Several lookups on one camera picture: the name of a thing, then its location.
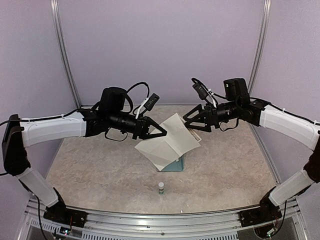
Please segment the beige lined letter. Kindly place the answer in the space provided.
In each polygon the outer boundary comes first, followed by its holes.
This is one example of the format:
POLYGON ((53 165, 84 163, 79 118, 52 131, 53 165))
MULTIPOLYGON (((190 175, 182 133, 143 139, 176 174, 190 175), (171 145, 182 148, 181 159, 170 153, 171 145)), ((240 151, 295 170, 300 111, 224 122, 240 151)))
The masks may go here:
POLYGON ((142 140, 135 146, 157 170, 162 170, 182 155, 201 146, 178 113, 167 118, 160 126, 167 131, 166 136, 142 140))
POLYGON ((197 132, 194 129, 189 128, 188 131, 198 143, 202 140, 202 138, 197 134, 197 132))

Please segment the teal paper envelope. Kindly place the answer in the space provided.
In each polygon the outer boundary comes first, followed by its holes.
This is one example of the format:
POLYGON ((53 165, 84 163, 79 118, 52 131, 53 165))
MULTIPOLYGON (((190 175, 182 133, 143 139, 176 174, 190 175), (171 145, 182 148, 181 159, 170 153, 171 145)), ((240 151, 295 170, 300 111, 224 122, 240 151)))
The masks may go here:
POLYGON ((177 160, 168 164, 162 170, 158 170, 158 172, 183 172, 185 168, 185 155, 183 154, 177 160))

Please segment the small green white glue stick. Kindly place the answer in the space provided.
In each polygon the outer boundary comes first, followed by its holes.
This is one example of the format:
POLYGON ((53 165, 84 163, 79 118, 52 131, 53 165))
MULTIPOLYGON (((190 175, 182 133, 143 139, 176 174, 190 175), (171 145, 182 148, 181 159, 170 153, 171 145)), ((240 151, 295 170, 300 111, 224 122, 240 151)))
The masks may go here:
POLYGON ((163 195, 164 194, 164 187, 165 187, 165 184, 163 182, 159 182, 158 183, 158 193, 160 195, 163 195))

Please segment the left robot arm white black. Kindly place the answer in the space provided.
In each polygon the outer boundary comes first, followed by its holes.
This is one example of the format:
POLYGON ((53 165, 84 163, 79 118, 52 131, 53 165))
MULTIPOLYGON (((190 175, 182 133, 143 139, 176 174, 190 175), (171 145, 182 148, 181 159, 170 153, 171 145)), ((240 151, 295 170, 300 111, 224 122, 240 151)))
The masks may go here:
POLYGON ((167 135, 167 131, 152 118, 143 114, 125 112, 124 104, 133 105, 128 90, 108 87, 102 91, 100 101, 92 108, 79 108, 70 113, 43 118, 20 118, 17 114, 3 122, 6 126, 2 140, 3 167, 7 174, 16 177, 33 193, 57 221, 70 218, 64 201, 43 176, 32 169, 27 157, 27 147, 40 143, 108 134, 110 129, 131 134, 134 140, 148 140, 167 135))

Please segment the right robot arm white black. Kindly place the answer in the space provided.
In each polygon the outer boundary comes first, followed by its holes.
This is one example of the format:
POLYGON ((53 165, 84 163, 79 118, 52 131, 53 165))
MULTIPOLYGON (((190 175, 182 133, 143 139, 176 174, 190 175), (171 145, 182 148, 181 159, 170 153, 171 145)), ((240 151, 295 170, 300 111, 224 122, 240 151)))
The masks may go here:
POLYGON ((288 180, 272 189, 260 201, 256 218, 266 222, 275 212, 275 207, 288 199, 302 194, 311 185, 320 181, 320 124, 279 108, 269 101, 251 97, 243 78, 224 80, 224 103, 218 103, 218 94, 213 93, 200 80, 192 78, 192 87, 199 98, 206 102, 197 105, 183 116, 188 129, 210 133, 212 128, 221 129, 223 123, 235 119, 256 127, 263 127, 296 140, 312 151, 308 162, 288 180))

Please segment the front aluminium rail base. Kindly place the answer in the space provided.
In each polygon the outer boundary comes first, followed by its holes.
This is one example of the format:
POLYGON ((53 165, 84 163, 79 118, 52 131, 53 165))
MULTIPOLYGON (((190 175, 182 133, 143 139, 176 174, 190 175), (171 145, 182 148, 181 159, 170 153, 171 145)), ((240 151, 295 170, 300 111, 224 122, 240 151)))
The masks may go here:
POLYGON ((257 240, 260 225, 242 226, 241 211, 255 206, 196 213, 147 214, 121 213, 74 207, 87 213, 83 227, 73 226, 62 235, 64 227, 44 218, 45 206, 31 198, 22 214, 15 234, 16 240, 257 240))

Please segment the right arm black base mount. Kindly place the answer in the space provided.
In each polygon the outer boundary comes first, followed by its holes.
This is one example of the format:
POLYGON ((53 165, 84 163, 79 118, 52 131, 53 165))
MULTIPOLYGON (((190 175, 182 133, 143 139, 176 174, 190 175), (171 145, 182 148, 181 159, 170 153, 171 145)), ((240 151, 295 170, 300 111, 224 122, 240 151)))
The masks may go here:
POLYGON ((264 196, 256 208, 239 212, 241 226, 248 227, 280 219, 282 213, 279 206, 274 205, 268 196, 264 196))

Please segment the right aluminium frame post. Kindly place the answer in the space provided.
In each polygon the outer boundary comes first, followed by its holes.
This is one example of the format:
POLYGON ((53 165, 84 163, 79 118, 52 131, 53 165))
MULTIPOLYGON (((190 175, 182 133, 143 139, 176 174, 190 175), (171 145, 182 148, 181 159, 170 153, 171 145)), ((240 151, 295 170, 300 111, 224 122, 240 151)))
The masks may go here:
POLYGON ((254 85, 255 85, 258 71, 259 71, 259 66, 263 56, 265 40, 268 32, 268 24, 270 20, 271 7, 272 7, 271 0, 263 1, 262 17, 261 17, 261 23, 260 23, 259 34, 257 39, 257 45, 256 45, 253 64, 252 64, 252 68, 250 71, 249 80, 247 84, 247 90, 250 95, 253 93, 254 85))

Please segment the aluminium frame post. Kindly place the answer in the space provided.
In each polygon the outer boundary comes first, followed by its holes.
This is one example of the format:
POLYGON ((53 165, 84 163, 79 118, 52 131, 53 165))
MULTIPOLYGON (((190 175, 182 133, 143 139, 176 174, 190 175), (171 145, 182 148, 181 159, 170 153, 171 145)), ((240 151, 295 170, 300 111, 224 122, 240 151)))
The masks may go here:
POLYGON ((79 93, 76 87, 76 83, 73 78, 70 61, 68 58, 67 48, 65 45, 64 35, 63 35, 63 28, 61 23, 61 17, 60 17, 60 10, 59 10, 59 1, 58 0, 51 0, 50 1, 50 7, 51 7, 51 13, 53 17, 53 25, 56 33, 57 43, 59 47, 59 52, 61 55, 61 61, 63 64, 63 68, 65 71, 67 83, 69 85, 72 99, 74 101, 74 104, 77 108, 80 108, 82 106, 81 100, 79 97, 79 93))
POLYGON ((250 95, 253 93, 254 85, 255 85, 258 71, 259 71, 259 66, 263 56, 265 40, 268 32, 268 24, 270 20, 271 7, 272 7, 271 0, 263 1, 262 17, 261 17, 261 23, 260 23, 259 34, 257 39, 257 45, 256 45, 253 64, 252 64, 252 68, 250 71, 249 80, 247 84, 247 90, 250 95))

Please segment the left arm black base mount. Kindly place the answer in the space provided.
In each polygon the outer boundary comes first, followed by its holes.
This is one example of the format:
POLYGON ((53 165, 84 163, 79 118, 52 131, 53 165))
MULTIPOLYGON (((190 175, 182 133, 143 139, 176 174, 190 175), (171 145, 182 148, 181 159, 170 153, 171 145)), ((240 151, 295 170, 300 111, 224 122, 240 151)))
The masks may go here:
POLYGON ((43 215, 46 220, 79 228, 85 226, 87 216, 87 212, 68 208, 62 201, 58 201, 51 207, 46 207, 43 215))

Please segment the left aluminium frame post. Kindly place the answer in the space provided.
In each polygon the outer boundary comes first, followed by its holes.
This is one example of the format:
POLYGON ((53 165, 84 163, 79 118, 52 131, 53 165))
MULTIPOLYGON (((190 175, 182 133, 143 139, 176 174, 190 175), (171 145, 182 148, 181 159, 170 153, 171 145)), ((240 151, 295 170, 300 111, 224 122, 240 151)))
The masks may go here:
POLYGON ((74 104, 77 108, 80 108, 82 106, 81 100, 79 97, 79 93, 76 87, 76 83, 73 78, 70 61, 68 58, 67 48, 65 45, 64 35, 63 35, 63 28, 61 23, 61 17, 60 17, 60 10, 59 10, 59 1, 58 0, 51 0, 50 1, 50 7, 51 7, 51 13, 53 17, 53 25, 56 33, 57 43, 59 47, 59 52, 61 55, 61 61, 63 64, 63 68, 65 71, 67 83, 69 85, 72 99, 74 101, 74 104))

